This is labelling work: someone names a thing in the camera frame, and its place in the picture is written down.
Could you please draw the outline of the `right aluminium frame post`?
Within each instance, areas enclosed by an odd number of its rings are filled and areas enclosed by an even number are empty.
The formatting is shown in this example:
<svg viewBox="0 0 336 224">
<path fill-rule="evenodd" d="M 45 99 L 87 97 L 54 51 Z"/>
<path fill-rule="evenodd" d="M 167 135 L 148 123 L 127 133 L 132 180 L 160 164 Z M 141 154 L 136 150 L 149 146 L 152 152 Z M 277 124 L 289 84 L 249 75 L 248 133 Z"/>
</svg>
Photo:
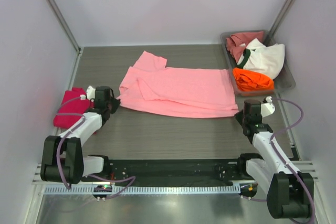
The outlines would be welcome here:
<svg viewBox="0 0 336 224">
<path fill-rule="evenodd" d="M 295 0 L 285 0 L 284 4 L 282 5 L 275 21 L 272 24 L 272 27 L 269 33 L 274 36 L 278 31 L 279 27 L 281 26 L 282 22 L 285 20 L 287 14 L 289 13 L 292 5 L 294 4 Z"/>
</svg>

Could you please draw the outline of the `dusty rose t shirt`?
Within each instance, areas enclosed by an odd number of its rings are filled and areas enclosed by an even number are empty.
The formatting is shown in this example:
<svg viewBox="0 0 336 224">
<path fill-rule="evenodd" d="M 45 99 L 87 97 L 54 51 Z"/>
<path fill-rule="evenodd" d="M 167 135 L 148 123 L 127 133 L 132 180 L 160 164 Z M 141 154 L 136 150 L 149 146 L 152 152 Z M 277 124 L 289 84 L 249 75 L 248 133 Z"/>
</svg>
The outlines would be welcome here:
<svg viewBox="0 0 336 224">
<path fill-rule="evenodd" d="M 263 31 L 232 34 L 226 38 L 226 49 L 230 52 L 235 61 L 238 62 L 247 45 L 255 38 L 262 41 L 263 36 Z"/>
</svg>

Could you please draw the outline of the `aluminium front rail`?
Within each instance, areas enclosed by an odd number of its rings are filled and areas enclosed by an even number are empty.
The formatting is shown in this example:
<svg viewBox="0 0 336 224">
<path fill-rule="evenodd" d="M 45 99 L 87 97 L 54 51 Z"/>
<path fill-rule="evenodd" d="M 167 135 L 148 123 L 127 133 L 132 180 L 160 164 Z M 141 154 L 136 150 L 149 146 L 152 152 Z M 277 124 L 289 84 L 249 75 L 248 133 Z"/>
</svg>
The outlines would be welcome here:
<svg viewBox="0 0 336 224">
<path fill-rule="evenodd" d="M 311 161 L 292 161 L 292 164 L 300 169 L 303 173 L 309 173 L 315 181 L 319 180 L 316 169 Z M 40 169 L 41 164 L 37 164 L 32 180 L 33 185 L 47 184 L 47 182 L 43 181 L 40 177 Z"/>
</svg>

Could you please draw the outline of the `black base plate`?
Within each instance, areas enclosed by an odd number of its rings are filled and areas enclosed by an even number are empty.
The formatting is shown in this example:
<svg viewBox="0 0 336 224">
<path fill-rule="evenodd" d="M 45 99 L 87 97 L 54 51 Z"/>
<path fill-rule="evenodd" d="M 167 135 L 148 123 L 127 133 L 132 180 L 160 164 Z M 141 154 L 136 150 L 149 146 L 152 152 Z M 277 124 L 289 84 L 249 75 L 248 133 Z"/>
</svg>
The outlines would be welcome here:
<svg viewBox="0 0 336 224">
<path fill-rule="evenodd" d="M 114 159 L 110 171 L 98 175 L 122 180 L 131 176 L 138 187 L 212 187 L 231 186 L 253 180 L 238 159 Z"/>
</svg>

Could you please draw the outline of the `white t shirt green collar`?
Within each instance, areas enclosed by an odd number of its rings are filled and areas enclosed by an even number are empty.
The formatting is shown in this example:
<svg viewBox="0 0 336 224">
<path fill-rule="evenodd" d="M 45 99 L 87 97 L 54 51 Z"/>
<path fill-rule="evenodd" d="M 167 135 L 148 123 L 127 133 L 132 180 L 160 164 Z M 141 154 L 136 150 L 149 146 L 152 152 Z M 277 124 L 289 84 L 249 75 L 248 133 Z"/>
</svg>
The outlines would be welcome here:
<svg viewBox="0 0 336 224">
<path fill-rule="evenodd" d="M 284 61 L 284 44 L 267 47 L 255 38 L 244 49 L 237 62 L 237 68 L 261 73 L 274 80 L 280 74 Z"/>
</svg>

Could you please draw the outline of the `left aluminium frame post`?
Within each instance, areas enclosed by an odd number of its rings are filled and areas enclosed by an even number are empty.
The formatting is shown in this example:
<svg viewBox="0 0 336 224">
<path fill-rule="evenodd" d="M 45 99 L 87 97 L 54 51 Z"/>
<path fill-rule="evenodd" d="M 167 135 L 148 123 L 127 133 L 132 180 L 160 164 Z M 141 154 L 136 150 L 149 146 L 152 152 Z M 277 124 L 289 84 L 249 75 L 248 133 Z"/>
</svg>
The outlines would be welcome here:
<svg viewBox="0 0 336 224">
<path fill-rule="evenodd" d="M 56 19 L 58 20 L 61 28 L 63 29 L 63 31 L 65 32 L 67 38 L 69 39 L 70 43 L 72 44 L 72 46 L 74 47 L 77 55 L 80 55 L 81 53 L 81 47 L 79 46 L 79 44 L 77 43 L 70 27 L 68 26 L 61 10 L 59 9 L 57 3 L 55 0 L 46 0 L 49 7 L 51 8 L 52 12 L 54 13 Z"/>
</svg>

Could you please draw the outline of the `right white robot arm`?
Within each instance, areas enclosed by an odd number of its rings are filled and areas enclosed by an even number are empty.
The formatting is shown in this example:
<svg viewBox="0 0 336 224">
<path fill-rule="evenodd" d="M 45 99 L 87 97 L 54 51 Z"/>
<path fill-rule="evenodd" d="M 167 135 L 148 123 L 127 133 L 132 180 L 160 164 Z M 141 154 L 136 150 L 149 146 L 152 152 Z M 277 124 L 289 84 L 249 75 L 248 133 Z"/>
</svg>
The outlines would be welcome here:
<svg viewBox="0 0 336 224">
<path fill-rule="evenodd" d="M 235 114 L 243 134 L 259 152 L 258 157 L 244 158 L 236 167 L 237 174 L 257 182 L 267 196 L 265 202 L 273 218 L 314 223 L 313 177 L 294 165 L 278 144 L 276 132 L 262 121 L 274 111 L 272 97 L 266 97 L 262 102 L 245 100 L 243 109 Z"/>
</svg>

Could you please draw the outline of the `folded magenta t shirt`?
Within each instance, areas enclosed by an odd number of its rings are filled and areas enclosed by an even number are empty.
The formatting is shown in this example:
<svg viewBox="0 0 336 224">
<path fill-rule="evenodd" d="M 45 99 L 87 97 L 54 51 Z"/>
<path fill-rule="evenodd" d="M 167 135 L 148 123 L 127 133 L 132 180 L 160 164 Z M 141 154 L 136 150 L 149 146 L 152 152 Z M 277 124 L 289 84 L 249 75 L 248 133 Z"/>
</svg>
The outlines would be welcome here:
<svg viewBox="0 0 336 224">
<path fill-rule="evenodd" d="M 93 132 L 102 126 L 101 115 L 89 112 L 93 102 L 87 99 L 87 93 L 82 88 L 72 88 L 65 91 L 62 103 L 58 109 L 53 125 L 70 132 L 83 131 L 86 126 L 93 126 Z"/>
</svg>

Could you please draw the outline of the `light pink t shirt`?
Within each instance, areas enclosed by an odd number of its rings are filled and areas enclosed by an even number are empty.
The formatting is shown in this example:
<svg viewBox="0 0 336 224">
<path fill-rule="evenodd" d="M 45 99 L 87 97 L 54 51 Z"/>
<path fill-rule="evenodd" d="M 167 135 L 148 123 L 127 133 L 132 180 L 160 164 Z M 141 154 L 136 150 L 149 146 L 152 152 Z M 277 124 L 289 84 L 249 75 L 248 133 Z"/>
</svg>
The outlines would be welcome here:
<svg viewBox="0 0 336 224">
<path fill-rule="evenodd" d="M 180 118 L 225 118 L 238 112 L 226 69 L 168 67 L 144 51 L 119 86 L 121 106 Z"/>
</svg>

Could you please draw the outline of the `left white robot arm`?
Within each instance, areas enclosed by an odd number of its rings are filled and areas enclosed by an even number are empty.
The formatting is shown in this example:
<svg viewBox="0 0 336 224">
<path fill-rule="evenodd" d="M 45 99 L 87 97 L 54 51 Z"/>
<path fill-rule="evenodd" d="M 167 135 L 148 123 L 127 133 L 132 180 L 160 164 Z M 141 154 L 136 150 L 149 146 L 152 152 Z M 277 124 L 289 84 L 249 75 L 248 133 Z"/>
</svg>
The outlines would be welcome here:
<svg viewBox="0 0 336 224">
<path fill-rule="evenodd" d="M 109 86 L 89 86 L 85 93 L 65 100 L 57 116 L 75 116 L 77 120 L 59 135 L 44 141 L 40 177 L 45 182 L 63 183 L 67 189 L 86 177 L 105 182 L 112 174 L 109 159 L 104 155 L 84 156 L 84 143 L 116 113 L 121 101 Z"/>
</svg>

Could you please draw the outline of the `orange t shirt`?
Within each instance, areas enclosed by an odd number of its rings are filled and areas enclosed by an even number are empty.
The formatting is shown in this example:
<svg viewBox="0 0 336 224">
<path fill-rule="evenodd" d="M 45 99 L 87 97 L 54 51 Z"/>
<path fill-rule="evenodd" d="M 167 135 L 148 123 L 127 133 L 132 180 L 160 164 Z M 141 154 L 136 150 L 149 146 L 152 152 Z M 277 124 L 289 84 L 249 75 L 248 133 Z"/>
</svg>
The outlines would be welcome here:
<svg viewBox="0 0 336 224">
<path fill-rule="evenodd" d="M 233 76 L 238 89 L 241 91 L 264 91 L 274 89 L 274 81 L 259 72 L 234 68 Z"/>
</svg>

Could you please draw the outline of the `aluminium frame post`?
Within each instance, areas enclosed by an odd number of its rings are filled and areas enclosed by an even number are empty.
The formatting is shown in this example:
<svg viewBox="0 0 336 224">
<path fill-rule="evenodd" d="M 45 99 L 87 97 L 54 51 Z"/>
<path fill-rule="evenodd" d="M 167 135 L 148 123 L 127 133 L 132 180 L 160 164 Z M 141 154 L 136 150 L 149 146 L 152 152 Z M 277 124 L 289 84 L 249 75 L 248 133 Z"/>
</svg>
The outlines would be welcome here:
<svg viewBox="0 0 336 224">
<path fill-rule="evenodd" d="M 294 4 L 295 0 L 285 0 L 284 4 L 282 5 L 275 21 L 272 24 L 272 27 L 269 33 L 274 36 L 278 31 L 279 27 L 281 26 L 282 22 L 285 20 L 287 14 L 289 13 L 292 5 Z"/>
<path fill-rule="evenodd" d="M 70 43 L 72 44 L 72 46 L 74 47 L 77 55 L 80 55 L 81 53 L 81 47 L 79 46 L 79 44 L 77 43 L 70 27 L 68 26 L 61 10 L 59 9 L 57 3 L 55 0 L 46 0 L 49 7 L 51 8 L 52 12 L 54 13 L 56 19 L 58 20 L 61 28 L 63 29 L 63 31 L 65 32 L 67 38 L 69 39 Z"/>
</svg>

